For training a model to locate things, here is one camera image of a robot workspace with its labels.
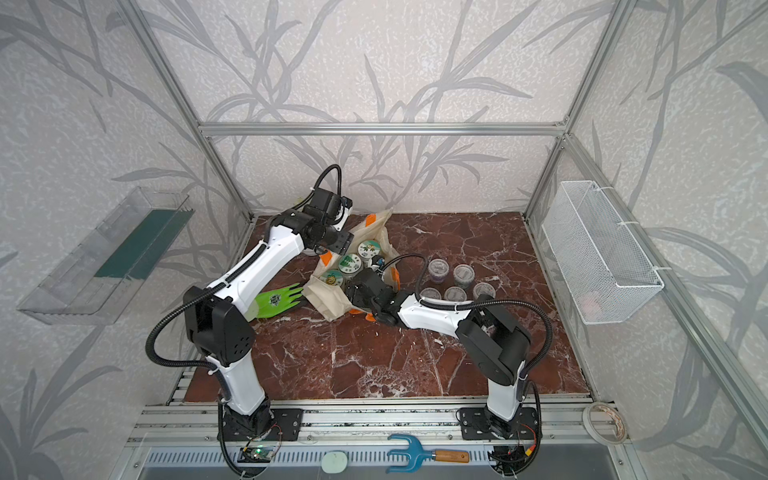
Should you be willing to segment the yellow label seed jar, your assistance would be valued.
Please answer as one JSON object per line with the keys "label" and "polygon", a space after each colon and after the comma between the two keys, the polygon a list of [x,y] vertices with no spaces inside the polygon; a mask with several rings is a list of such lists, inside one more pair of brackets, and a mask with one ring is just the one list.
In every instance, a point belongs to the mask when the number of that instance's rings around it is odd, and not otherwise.
{"label": "yellow label seed jar", "polygon": [[328,270],[323,276],[322,280],[329,286],[335,286],[341,288],[344,283],[344,276],[339,270]]}

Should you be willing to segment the beige canvas bag orange handles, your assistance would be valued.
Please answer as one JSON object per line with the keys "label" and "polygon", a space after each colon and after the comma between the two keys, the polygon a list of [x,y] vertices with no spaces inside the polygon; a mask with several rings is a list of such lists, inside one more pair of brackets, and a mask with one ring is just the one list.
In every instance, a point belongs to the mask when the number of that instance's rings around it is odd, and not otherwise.
{"label": "beige canvas bag orange handles", "polygon": [[344,293],[352,280],[370,267],[371,260],[360,253],[360,246],[370,253],[371,246],[378,246],[378,255],[389,261],[398,255],[392,246],[386,223],[393,215],[392,209],[368,215],[364,220],[349,228],[353,234],[347,253],[326,253],[303,286],[303,296],[327,321],[335,320],[348,312],[361,313]]}

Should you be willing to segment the clear seed jar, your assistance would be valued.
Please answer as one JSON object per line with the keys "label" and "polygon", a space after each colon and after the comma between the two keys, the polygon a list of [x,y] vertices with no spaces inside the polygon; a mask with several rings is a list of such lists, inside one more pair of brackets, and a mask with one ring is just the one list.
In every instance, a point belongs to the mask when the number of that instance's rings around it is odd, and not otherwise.
{"label": "clear seed jar", "polygon": [[442,294],[439,290],[432,287],[424,288],[420,291],[420,296],[422,298],[431,299],[431,300],[441,300]]}
{"label": "clear seed jar", "polygon": [[463,288],[451,286],[444,291],[443,299],[449,302],[465,302],[468,300],[468,297]]}

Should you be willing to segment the purple label seed jar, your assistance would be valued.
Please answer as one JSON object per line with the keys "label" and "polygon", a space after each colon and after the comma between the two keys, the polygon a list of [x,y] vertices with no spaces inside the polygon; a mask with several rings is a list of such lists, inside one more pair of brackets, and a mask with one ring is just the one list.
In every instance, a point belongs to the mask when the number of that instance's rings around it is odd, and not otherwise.
{"label": "purple label seed jar", "polygon": [[451,272],[450,264],[441,258],[430,260],[427,265],[430,281],[436,284],[443,283]]}

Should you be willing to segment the red label seed jar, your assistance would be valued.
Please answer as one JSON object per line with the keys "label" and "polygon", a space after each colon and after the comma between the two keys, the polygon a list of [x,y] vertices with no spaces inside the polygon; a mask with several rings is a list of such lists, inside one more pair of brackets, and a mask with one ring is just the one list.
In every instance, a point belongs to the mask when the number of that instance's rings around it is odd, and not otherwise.
{"label": "red label seed jar", "polygon": [[496,289],[487,282],[479,282],[476,283],[473,287],[473,298],[475,300],[481,300],[486,297],[489,297],[491,299],[496,297]]}

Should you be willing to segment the green tree label seed jar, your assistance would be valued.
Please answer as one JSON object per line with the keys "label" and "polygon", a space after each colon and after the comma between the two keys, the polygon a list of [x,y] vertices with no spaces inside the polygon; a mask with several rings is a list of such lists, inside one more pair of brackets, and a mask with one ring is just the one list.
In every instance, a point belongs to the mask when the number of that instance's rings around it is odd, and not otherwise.
{"label": "green tree label seed jar", "polygon": [[338,270],[344,277],[354,277],[363,269],[363,260],[357,254],[344,255],[338,262]]}

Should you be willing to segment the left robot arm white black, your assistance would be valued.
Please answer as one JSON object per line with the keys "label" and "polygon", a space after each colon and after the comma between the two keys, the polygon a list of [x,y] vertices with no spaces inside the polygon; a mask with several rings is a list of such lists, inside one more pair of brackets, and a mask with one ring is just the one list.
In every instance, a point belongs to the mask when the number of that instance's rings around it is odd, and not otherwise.
{"label": "left robot arm white black", "polygon": [[208,287],[193,287],[185,294],[188,339],[219,380],[230,412],[250,419],[270,411],[251,358],[255,331],[245,318],[249,307],[272,278],[305,250],[346,251],[352,239],[344,228],[348,216],[345,207],[334,213],[289,209],[270,220],[264,238],[230,271]]}

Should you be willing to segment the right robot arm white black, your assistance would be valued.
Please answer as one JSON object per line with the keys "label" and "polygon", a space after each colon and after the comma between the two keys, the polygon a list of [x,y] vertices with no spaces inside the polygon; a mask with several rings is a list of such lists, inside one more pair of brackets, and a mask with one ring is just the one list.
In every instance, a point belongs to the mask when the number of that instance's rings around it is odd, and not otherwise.
{"label": "right robot arm white black", "polygon": [[457,339],[488,380],[488,420],[513,419],[524,397],[524,381],[541,356],[530,355],[531,334],[502,301],[489,296],[476,303],[431,299],[417,291],[395,289],[372,269],[350,280],[344,293],[355,309],[371,314],[378,323]]}

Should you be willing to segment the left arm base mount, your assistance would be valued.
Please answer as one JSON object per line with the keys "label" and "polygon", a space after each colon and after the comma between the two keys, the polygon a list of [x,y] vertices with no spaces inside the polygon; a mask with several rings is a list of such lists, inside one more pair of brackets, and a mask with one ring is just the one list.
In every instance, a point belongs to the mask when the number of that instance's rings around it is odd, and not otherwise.
{"label": "left arm base mount", "polygon": [[220,412],[218,439],[224,442],[298,440],[304,411],[300,408],[260,409],[245,416],[227,406]]}

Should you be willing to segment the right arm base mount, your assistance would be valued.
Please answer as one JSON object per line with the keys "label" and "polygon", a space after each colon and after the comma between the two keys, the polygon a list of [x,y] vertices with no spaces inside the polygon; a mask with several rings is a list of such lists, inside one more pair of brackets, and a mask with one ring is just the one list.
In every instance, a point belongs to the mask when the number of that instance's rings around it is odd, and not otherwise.
{"label": "right arm base mount", "polygon": [[463,440],[525,440],[538,437],[541,427],[539,411],[520,407],[510,420],[493,415],[487,408],[464,407],[457,412]]}

